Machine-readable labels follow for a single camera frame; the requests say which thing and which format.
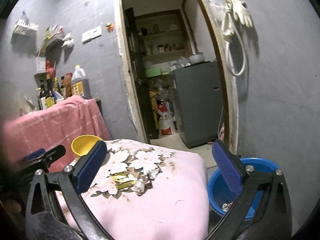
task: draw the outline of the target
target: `wire basket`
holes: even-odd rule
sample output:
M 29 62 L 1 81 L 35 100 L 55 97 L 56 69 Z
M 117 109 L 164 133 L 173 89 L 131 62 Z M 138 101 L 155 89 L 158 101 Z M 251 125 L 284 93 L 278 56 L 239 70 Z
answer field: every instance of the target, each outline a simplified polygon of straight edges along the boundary
M 18 20 L 14 25 L 13 33 L 32 36 L 36 31 L 38 31 L 39 25 L 33 23 L 27 23 L 24 20 Z

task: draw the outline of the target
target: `wooden shelf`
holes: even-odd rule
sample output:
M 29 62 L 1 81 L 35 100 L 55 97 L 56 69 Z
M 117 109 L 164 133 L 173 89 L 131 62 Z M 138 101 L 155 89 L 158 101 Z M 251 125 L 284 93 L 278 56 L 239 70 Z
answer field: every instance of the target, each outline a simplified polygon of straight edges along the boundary
M 167 51 L 167 52 L 147 55 L 147 56 L 143 57 L 143 61 L 151 61 L 153 64 L 157 64 L 157 63 L 171 61 L 171 60 L 178 60 L 181 56 L 183 56 L 183 57 L 186 56 L 185 49 L 178 49 L 178 50 L 173 50 L 173 51 Z
M 166 31 L 166 32 L 160 32 L 160 33 L 154 33 L 154 34 L 148 34 L 146 36 L 140 36 L 144 40 L 154 40 L 159 39 L 166 36 L 174 36 L 174 35 L 181 35 L 181 30 L 174 30 L 174 31 Z

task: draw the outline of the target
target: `crumpled paper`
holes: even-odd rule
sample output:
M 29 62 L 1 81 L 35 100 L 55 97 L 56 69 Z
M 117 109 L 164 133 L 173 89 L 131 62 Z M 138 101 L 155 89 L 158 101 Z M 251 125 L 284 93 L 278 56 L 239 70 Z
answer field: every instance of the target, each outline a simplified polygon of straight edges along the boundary
M 136 184 L 132 187 L 132 190 L 137 193 L 138 196 L 143 195 L 147 188 L 152 188 L 152 179 L 155 179 L 159 169 L 151 171 L 145 170 L 137 178 Z
M 224 204 L 222 205 L 222 210 L 223 210 L 224 212 L 227 212 L 227 211 L 229 210 L 229 208 L 231 207 L 232 203 L 233 203 L 233 202 L 231 202 L 231 203 L 229 203 L 229 204 L 224 203 Z
M 132 190 L 135 191 L 138 196 L 142 196 L 145 191 L 143 179 L 137 179 L 136 184 L 132 187 Z
M 151 171 L 143 170 L 143 175 L 148 176 L 149 179 L 155 179 L 159 173 L 159 169 L 153 169 Z

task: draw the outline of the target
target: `floor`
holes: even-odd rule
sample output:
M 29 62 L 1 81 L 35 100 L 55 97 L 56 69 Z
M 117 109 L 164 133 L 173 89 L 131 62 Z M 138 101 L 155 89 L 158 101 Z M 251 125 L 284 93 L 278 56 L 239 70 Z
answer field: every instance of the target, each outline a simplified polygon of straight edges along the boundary
M 203 158 L 205 165 L 207 165 L 207 168 L 217 165 L 212 157 L 211 145 L 205 144 L 194 147 L 192 149 L 188 149 L 181 140 L 178 133 L 167 135 L 160 139 L 151 140 L 151 144 L 179 151 L 198 153 Z

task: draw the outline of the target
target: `cooking pot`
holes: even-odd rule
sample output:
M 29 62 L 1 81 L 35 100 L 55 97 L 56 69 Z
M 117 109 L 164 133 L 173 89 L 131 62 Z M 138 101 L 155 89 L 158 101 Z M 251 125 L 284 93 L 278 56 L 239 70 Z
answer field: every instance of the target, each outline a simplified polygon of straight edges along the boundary
M 194 53 L 189 56 L 190 64 L 197 64 L 197 63 L 204 62 L 204 61 L 205 61 L 205 59 L 204 59 L 203 52 L 197 52 L 197 53 Z

